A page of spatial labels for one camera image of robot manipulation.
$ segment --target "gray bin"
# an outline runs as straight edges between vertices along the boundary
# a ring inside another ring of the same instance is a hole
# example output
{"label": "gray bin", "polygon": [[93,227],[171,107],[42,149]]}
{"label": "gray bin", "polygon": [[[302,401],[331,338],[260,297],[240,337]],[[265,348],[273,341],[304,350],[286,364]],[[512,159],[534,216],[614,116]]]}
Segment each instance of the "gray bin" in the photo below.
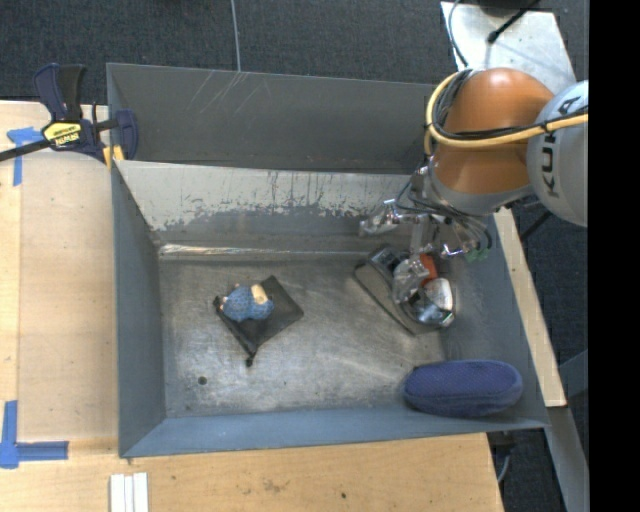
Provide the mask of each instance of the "gray bin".
{"label": "gray bin", "polygon": [[[402,226],[358,237],[422,158],[425,84],[110,64],[112,111],[133,109],[136,158],[113,170],[119,450],[123,457],[537,428],[548,417],[495,225],[483,262],[452,260],[457,318],[414,336],[356,265]],[[254,364],[216,296],[274,276],[304,315]],[[497,359],[524,394],[460,420],[407,407],[404,378]]]}

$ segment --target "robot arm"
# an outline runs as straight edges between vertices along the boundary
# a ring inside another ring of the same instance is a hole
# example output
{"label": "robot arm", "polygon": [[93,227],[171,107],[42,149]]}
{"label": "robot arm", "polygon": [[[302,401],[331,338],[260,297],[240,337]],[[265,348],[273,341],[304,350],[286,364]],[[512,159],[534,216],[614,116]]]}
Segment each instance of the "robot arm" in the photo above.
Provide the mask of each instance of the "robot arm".
{"label": "robot arm", "polygon": [[[421,323],[410,305],[418,294],[424,309],[424,255],[481,259],[492,245],[486,220],[502,207],[537,198],[558,217],[587,226],[587,123],[588,81],[554,95],[521,71],[467,69],[436,88],[426,110],[424,165],[360,225],[361,235],[373,235],[414,224],[400,263],[381,269],[384,258],[372,257],[401,307],[396,318]],[[447,289],[441,286],[440,298]],[[449,325],[451,297],[442,304],[450,308]],[[434,318],[427,319],[431,327],[445,326]]]}

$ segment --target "wooden table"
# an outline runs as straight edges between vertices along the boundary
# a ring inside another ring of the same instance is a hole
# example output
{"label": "wooden table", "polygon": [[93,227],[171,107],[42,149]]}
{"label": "wooden table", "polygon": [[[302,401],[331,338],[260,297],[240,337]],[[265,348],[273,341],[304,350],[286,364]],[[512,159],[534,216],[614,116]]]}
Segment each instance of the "wooden table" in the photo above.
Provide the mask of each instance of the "wooden table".
{"label": "wooden table", "polygon": [[[0,102],[0,150],[48,120]],[[0,510],[108,510],[110,475],[138,472],[153,512],[503,510],[484,434],[120,459],[109,170],[48,149],[23,157],[19,186],[13,169],[0,164],[0,401],[18,400],[19,441],[68,440],[69,458],[0,470]],[[496,219],[545,403],[564,405],[513,218]]]}

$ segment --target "blue sponge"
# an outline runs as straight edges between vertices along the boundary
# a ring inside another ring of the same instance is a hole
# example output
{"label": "blue sponge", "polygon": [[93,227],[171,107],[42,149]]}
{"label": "blue sponge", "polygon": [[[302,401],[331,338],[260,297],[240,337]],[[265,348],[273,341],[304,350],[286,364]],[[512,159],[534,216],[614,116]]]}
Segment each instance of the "blue sponge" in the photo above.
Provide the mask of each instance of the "blue sponge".
{"label": "blue sponge", "polygon": [[467,359],[415,368],[404,383],[404,398],[429,414],[473,418],[497,413],[522,396],[522,376],[502,361]]}

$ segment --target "dark background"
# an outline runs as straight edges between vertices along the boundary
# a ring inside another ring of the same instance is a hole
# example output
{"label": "dark background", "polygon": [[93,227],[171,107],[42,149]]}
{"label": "dark background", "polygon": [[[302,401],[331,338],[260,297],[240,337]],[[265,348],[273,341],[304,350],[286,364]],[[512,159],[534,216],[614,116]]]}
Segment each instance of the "dark background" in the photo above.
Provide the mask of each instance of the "dark background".
{"label": "dark background", "polygon": [[[576,79],[589,79],[589,1],[542,0]],[[525,0],[470,0],[514,12]],[[434,0],[0,0],[0,98],[34,99],[44,64],[84,64],[80,99],[106,104],[107,62],[437,84],[456,70]],[[544,213],[515,209],[525,233]],[[559,364],[588,346],[587,229],[548,218],[523,242]],[[588,391],[570,401],[589,457]],[[542,431],[515,433],[507,512],[564,511]]]}

